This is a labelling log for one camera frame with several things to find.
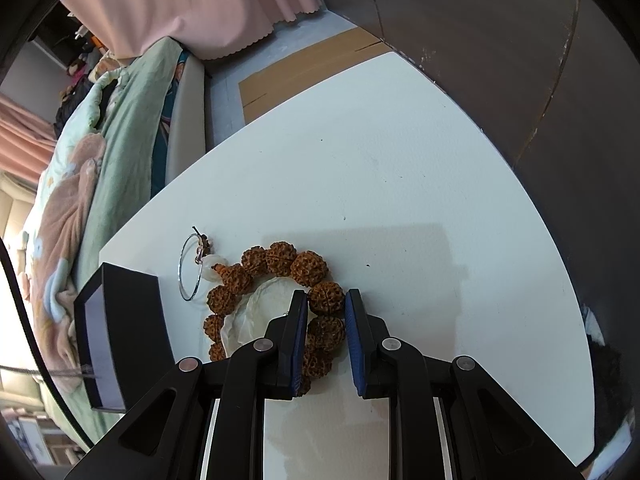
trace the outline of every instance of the green blanket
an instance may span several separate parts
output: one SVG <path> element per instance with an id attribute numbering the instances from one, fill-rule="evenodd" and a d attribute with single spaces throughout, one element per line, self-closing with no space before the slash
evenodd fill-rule
<path id="1" fill-rule="evenodd" d="M 181 52 L 178 43 L 164 38 L 137 59 L 127 69 L 128 77 L 122 78 L 124 87 L 102 128 L 106 151 L 74 266 L 73 279 L 78 290 L 98 269 L 98 254 L 105 243 L 149 201 L 151 154 L 164 96 Z M 84 384 L 71 394 L 62 395 L 94 442 L 120 418 L 92 410 Z M 85 448 L 48 392 L 43 391 L 43 398 L 52 420 Z"/>

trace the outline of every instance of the pink curtain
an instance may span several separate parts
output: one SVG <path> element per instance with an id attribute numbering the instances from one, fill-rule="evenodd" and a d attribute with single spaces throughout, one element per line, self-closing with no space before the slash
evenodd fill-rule
<path id="1" fill-rule="evenodd" d="M 0 169 L 37 184 L 55 145 L 51 124 L 0 94 Z"/>
<path id="2" fill-rule="evenodd" d="M 140 56 L 160 38 L 180 41 L 200 59 L 236 52 L 314 12 L 318 0 L 62 0 L 117 57 Z"/>

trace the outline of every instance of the wire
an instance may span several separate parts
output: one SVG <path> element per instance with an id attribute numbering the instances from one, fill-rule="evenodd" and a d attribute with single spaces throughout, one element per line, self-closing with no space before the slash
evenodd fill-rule
<path id="1" fill-rule="evenodd" d="M 6 370 L 15 374 L 25 374 L 32 376 L 40 376 L 38 370 L 31 370 L 29 368 L 16 368 L 15 366 L 0 365 L 0 370 Z M 70 368 L 69 370 L 49 370 L 49 375 L 52 377 L 85 377 L 88 379 L 95 379 L 92 368 L 84 365 L 80 368 Z"/>
<path id="2" fill-rule="evenodd" d="M 62 395 L 60 395 L 58 388 L 53 382 L 51 374 L 47 370 L 47 365 L 44 363 L 44 359 L 40 354 L 38 344 L 36 343 L 36 338 L 33 335 L 33 330 L 31 329 L 31 323 L 29 323 L 27 309 L 24 307 L 24 302 L 22 301 L 22 295 L 20 294 L 20 288 L 18 287 L 18 280 L 15 277 L 14 266 L 11 263 L 11 258 L 9 257 L 9 253 L 6 250 L 6 247 L 4 246 L 4 240 L 2 240 L 2 238 L 0 238 L 0 262 L 2 263 L 2 269 L 4 270 L 4 274 L 6 275 L 6 280 L 9 283 L 9 290 L 11 290 L 11 295 L 14 298 L 15 308 L 18 311 L 18 317 L 20 318 L 20 324 L 22 325 L 24 336 L 27 338 L 27 343 L 29 344 L 29 348 L 31 349 L 33 360 L 36 361 L 38 373 L 41 375 L 42 380 L 47 385 L 47 388 L 51 392 L 51 396 L 56 401 L 56 404 L 65 415 L 66 420 L 68 420 L 69 424 L 71 424 L 71 427 L 76 431 L 82 441 L 89 448 L 92 448 L 94 446 L 94 443 L 86 434 L 78 420 L 75 418 L 74 414 L 71 413 L 71 410 L 62 398 Z"/>
<path id="3" fill-rule="evenodd" d="M 196 285 L 193 287 L 193 292 L 191 293 L 191 295 L 189 295 L 187 291 L 184 289 L 184 285 L 182 284 L 182 261 L 184 260 L 184 250 L 187 248 L 187 244 L 189 243 L 189 240 L 191 240 L 194 237 L 198 239 L 198 247 L 202 245 L 202 235 L 198 232 L 195 226 L 193 227 L 193 230 L 195 232 L 191 233 L 189 237 L 184 241 L 184 245 L 182 246 L 182 250 L 180 251 L 180 260 L 178 260 L 178 289 L 180 290 L 180 295 L 182 296 L 184 301 L 191 301 L 195 297 L 198 291 L 198 288 L 200 286 L 200 280 L 202 278 L 202 258 L 200 256 L 197 256 L 197 258 L 200 259 L 198 263 L 200 266 L 200 270 L 198 272 L 198 279 L 196 281 Z"/>

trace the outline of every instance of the white bead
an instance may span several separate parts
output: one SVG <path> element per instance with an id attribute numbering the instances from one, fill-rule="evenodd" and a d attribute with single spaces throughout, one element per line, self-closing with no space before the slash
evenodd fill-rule
<path id="1" fill-rule="evenodd" d="M 213 270 L 213 266 L 215 264 L 222 264 L 225 267 L 228 266 L 229 262 L 225 260 L 219 254 L 208 254 L 202 259 L 202 279 L 207 280 L 208 282 L 221 282 L 222 278 L 220 275 Z"/>

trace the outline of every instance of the brown wall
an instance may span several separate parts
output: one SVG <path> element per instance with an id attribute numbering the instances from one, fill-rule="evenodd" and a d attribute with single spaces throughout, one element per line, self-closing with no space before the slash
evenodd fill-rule
<path id="1" fill-rule="evenodd" d="M 502 153 L 622 352 L 640 413 L 640 65 L 612 23 L 593 0 L 325 3 L 434 80 Z"/>

